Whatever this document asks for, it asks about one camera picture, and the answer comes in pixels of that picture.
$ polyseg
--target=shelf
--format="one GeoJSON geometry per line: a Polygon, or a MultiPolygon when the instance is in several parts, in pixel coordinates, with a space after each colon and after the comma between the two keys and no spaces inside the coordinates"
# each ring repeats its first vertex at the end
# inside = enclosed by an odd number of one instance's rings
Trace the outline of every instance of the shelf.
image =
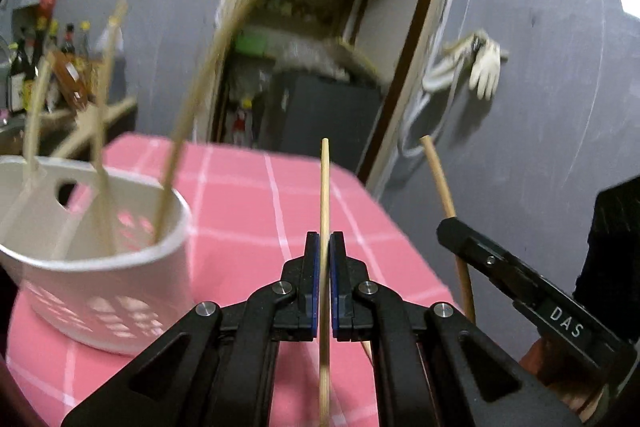
{"type": "Polygon", "coordinates": [[[315,39],[324,39],[331,36],[332,33],[331,26],[322,26],[319,23],[304,22],[303,20],[287,17],[265,9],[254,10],[249,22],[258,26],[284,30],[315,39]]]}

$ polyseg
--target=wooden door trim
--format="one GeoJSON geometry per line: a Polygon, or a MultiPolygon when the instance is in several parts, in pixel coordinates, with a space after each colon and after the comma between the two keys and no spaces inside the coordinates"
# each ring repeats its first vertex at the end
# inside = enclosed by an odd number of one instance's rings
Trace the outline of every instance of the wooden door trim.
{"type": "Polygon", "coordinates": [[[401,93],[407,81],[411,64],[414,61],[418,41],[424,31],[425,20],[427,19],[427,13],[431,7],[431,1],[432,0],[418,0],[418,3],[416,4],[414,16],[404,41],[404,47],[402,48],[402,52],[398,60],[398,66],[396,67],[394,78],[389,85],[389,90],[386,94],[385,102],[383,103],[380,117],[378,118],[378,123],[376,124],[376,128],[371,136],[369,146],[367,147],[364,160],[357,172],[358,179],[362,183],[367,183],[369,180],[373,165],[380,153],[383,140],[390,130],[394,114],[396,113],[396,106],[398,105],[401,93]]]}
{"type": "Polygon", "coordinates": [[[384,184],[385,177],[388,175],[388,169],[392,167],[390,161],[397,153],[400,123],[412,96],[415,96],[420,89],[422,74],[430,53],[431,41],[442,23],[442,15],[446,3],[447,0],[431,0],[431,6],[427,11],[427,17],[418,40],[418,47],[407,74],[407,81],[404,83],[369,176],[366,178],[366,187],[369,192],[380,191],[380,187],[384,184]]]}
{"type": "Polygon", "coordinates": [[[349,37],[349,44],[352,46],[356,43],[356,37],[360,32],[360,25],[362,24],[362,20],[364,19],[364,12],[367,10],[367,4],[369,4],[369,0],[362,0],[360,6],[358,6],[358,13],[356,15],[356,20],[353,23],[353,30],[351,31],[351,36],[349,37]]]}

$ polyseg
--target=basket handle hole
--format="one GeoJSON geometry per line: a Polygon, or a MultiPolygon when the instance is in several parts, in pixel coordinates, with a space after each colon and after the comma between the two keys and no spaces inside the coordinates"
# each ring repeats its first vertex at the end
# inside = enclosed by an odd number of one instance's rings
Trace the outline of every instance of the basket handle hole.
{"type": "Polygon", "coordinates": [[[91,202],[91,187],[74,180],[62,180],[56,188],[56,201],[69,212],[83,212],[91,202]]]}

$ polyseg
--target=wooden skewer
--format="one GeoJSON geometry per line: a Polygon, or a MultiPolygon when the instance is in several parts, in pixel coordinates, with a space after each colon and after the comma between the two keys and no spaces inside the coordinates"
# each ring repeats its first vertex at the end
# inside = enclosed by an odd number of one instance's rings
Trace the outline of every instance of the wooden skewer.
{"type": "MultiPolygon", "coordinates": [[[[131,113],[137,105],[138,102],[135,96],[128,96],[113,105],[108,105],[107,115],[103,120],[105,127],[109,128],[112,123],[118,121],[124,115],[131,113]]],[[[68,118],[69,113],[68,110],[60,109],[50,115],[47,120],[50,120],[51,124],[56,124],[57,121],[61,121],[62,123],[62,121],[65,121],[65,118],[68,118]]],[[[93,115],[86,114],[84,116],[86,118],[83,118],[82,113],[78,114],[75,130],[60,142],[58,147],[51,153],[52,158],[76,158],[78,153],[81,152],[87,144],[92,142],[94,139],[93,115]]]]}
{"type": "Polygon", "coordinates": [[[369,359],[369,362],[371,363],[371,365],[373,365],[373,353],[371,352],[371,343],[369,341],[363,341],[360,344],[362,344],[362,349],[364,349],[364,352],[367,354],[367,358],[369,359]]]}
{"type": "MultiPolygon", "coordinates": [[[[427,156],[427,161],[431,167],[431,173],[433,179],[436,182],[436,188],[442,201],[442,207],[444,214],[447,217],[456,217],[456,210],[453,206],[453,199],[451,198],[451,191],[449,185],[447,185],[447,179],[444,176],[442,170],[442,163],[436,152],[436,148],[433,145],[433,141],[430,136],[423,136],[420,138],[420,142],[424,147],[424,155],[427,156]]],[[[474,304],[474,293],[471,288],[471,277],[469,276],[468,265],[456,256],[456,268],[458,270],[458,278],[460,279],[460,286],[462,287],[462,300],[465,309],[466,318],[468,318],[473,324],[476,323],[476,306],[474,304]]]]}
{"type": "Polygon", "coordinates": [[[33,184],[33,178],[38,170],[38,162],[36,155],[38,154],[38,146],[40,145],[40,122],[42,115],[42,106],[47,96],[49,88],[49,79],[53,71],[53,63],[56,61],[53,53],[49,52],[46,57],[40,59],[38,65],[38,76],[33,87],[31,95],[31,107],[27,115],[26,132],[24,135],[24,184],[29,190],[33,184]]]}
{"type": "Polygon", "coordinates": [[[322,140],[320,156],[320,295],[318,323],[320,326],[320,427],[329,427],[329,140],[322,140]]]}
{"type": "Polygon", "coordinates": [[[234,34],[240,29],[242,22],[244,22],[249,15],[256,2],[257,0],[242,0],[238,9],[231,17],[231,20],[223,23],[213,35],[207,58],[193,79],[187,97],[182,104],[182,109],[180,110],[180,115],[178,116],[178,121],[172,135],[172,151],[167,160],[164,179],[162,180],[162,193],[160,194],[160,201],[154,220],[154,244],[160,241],[164,233],[169,203],[171,202],[172,188],[174,186],[175,172],[182,156],[182,146],[193,126],[193,119],[205,93],[209,92],[208,87],[215,78],[218,61],[224,55],[226,48],[231,44],[231,39],[234,34]]]}
{"type": "Polygon", "coordinates": [[[113,212],[111,192],[109,188],[109,176],[102,163],[102,149],[104,148],[104,120],[106,117],[107,97],[109,85],[111,84],[111,74],[113,73],[113,63],[115,58],[116,37],[122,20],[127,13],[127,1],[118,0],[113,16],[109,18],[109,32],[107,45],[104,52],[104,60],[98,74],[97,93],[95,97],[96,108],[94,110],[94,140],[92,150],[92,161],[97,175],[96,204],[98,208],[98,223],[96,223],[102,235],[102,241],[107,249],[107,255],[116,253],[113,238],[113,212]]]}

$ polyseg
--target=pink checkered tablecloth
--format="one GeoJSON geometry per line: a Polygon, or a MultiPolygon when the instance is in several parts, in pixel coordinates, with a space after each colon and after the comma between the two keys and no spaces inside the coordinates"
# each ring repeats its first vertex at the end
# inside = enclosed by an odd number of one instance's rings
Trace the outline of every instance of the pink checkered tablecloth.
{"type": "MultiPolygon", "coordinates": [[[[170,142],[125,135],[106,150],[109,166],[160,177],[170,142]]],[[[189,261],[195,302],[244,301],[303,254],[320,223],[319,161],[222,145],[186,146],[176,188],[193,211],[189,261]]],[[[451,301],[449,290],[359,181],[333,166],[331,229],[348,255],[408,301],[451,301]]],[[[272,426],[312,426],[318,418],[318,343],[281,343],[272,426]]],[[[373,372],[360,344],[332,341],[334,425],[378,425],[373,372]]],[[[37,317],[18,295],[7,364],[50,426],[121,369],[129,358],[76,343],[37,317]]]]}

